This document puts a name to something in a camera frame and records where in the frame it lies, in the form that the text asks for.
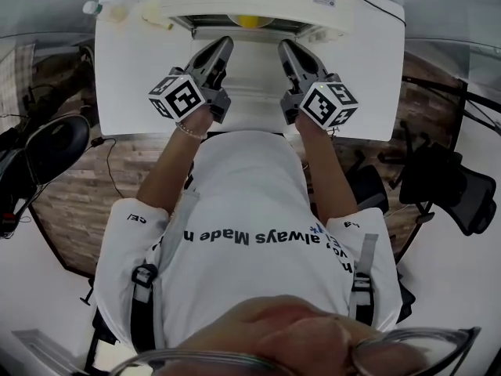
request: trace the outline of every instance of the wooden floor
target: wooden floor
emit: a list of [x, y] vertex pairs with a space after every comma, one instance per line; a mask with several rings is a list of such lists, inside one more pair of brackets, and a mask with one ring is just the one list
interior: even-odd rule
[[[447, 74], [410, 55], [405, 55], [404, 75], [460, 86]], [[379, 163], [377, 155], [379, 152], [394, 154], [404, 151], [404, 133], [399, 127], [401, 120], [408, 122], [414, 138], [419, 139], [419, 134], [426, 132], [432, 141], [448, 146], [455, 117], [454, 105], [415, 85], [402, 83], [391, 141], [334, 141], [345, 170], [355, 163], [354, 152], [360, 149], [367, 157], [366, 164], [375, 165], [383, 178], [390, 201], [386, 223], [390, 235], [394, 236], [392, 244], [396, 255], [413, 231], [418, 211], [414, 207], [403, 208], [398, 202], [399, 190], [390, 190], [387, 186], [387, 182], [395, 178], [402, 168]], [[97, 136], [99, 127], [92, 130], [92, 137]], [[162, 135], [118, 138], [110, 155], [110, 168], [118, 189], [125, 197], [135, 196], [167, 141]], [[111, 205], [119, 198], [106, 166], [106, 156], [112, 144], [113, 141], [107, 141], [87, 152], [70, 170], [48, 185], [33, 204], [41, 224], [66, 264], [89, 274], [93, 274], [96, 269]]]

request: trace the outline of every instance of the white appliance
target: white appliance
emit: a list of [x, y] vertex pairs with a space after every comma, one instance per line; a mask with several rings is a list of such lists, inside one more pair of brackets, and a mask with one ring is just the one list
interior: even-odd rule
[[[353, 32], [355, 0], [161, 0], [162, 16], [190, 29], [193, 38], [224, 34], [257, 39], [308, 38], [327, 42]], [[261, 29], [243, 29], [228, 15], [275, 18]]]

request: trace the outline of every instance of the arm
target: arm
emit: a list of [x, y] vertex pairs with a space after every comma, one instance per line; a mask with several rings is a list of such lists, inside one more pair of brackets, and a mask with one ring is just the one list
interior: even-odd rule
[[[207, 133], [212, 121], [209, 107], [201, 107], [185, 119], [183, 125], [202, 136]], [[200, 143], [200, 140], [176, 129], [158, 162], [139, 188], [137, 200], [153, 208], [163, 208], [169, 215], [172, 214]]]
[[302, 111], [297, 116], [296, 128], [305, 145], [319, 220], [326, 225], [329, 219], [358, 212], [355, 196], [344, 176], [327, 132]]

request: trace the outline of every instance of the yellow object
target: yellow object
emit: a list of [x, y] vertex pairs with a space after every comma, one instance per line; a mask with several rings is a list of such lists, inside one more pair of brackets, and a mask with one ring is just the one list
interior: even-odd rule
[[160, 0], [145, 0], [142, 4], [141, 17], [151, 24], [171, 30], [174, 24], [160, 16]]
[[254, 29], [258, 27], [259, 17], [258, 16], [238, 16], [238, 22], [241, 27]]

